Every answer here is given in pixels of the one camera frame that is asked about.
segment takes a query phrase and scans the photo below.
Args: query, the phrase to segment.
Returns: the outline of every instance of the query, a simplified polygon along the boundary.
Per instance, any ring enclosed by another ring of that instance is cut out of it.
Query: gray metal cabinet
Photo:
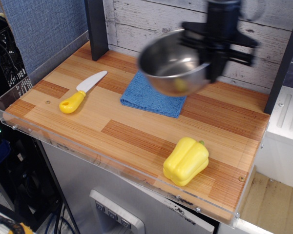
[[[91,206],[92,190],[141,220],[145,234],[213,233],[212,225],[170,200],[55,146],[42,144],[80,233],[111,234],[120,229],[123,231],[117,233],[134,233]]]

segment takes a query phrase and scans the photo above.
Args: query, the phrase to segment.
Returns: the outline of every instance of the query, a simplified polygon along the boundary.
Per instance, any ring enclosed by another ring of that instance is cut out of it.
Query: toy knife
[[[78,92],[75,93],[73,96],[69,97],[68,99],[61,101],[59,104],[60,110],[65,114],[70,114],[76,111],[76,109],[79,107],[84,97],[86,96],[86,92],[88,92],[106,74],[107,71],[96,73],[85,79],[79,85],[77,85],[76,89]]]

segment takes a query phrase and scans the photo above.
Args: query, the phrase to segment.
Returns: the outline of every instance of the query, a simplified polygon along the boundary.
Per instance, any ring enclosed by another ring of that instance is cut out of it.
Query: blue cloth
[[[157,92],[141,71],[121,97],[122,105],[174,118],[178,118],[185,100],[186,97],[169,97]]]

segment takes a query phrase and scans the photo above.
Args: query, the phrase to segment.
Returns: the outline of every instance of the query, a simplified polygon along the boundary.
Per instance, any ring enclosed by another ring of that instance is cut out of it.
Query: yellow bell pepper
[[[178,186],[187,185],[209,164],[209,152],[203,141],[181,138],[164,162],[164,175]]]

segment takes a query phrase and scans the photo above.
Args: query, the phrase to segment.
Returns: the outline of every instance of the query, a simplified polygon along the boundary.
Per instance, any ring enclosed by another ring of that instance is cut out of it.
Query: stainless steel bowl
[[[200,63],[197,50],[180,44],[183,29],[169,32],[140,53],[138,67],[151,85],[167,96],[192,94],[209,83],[209,63]]]

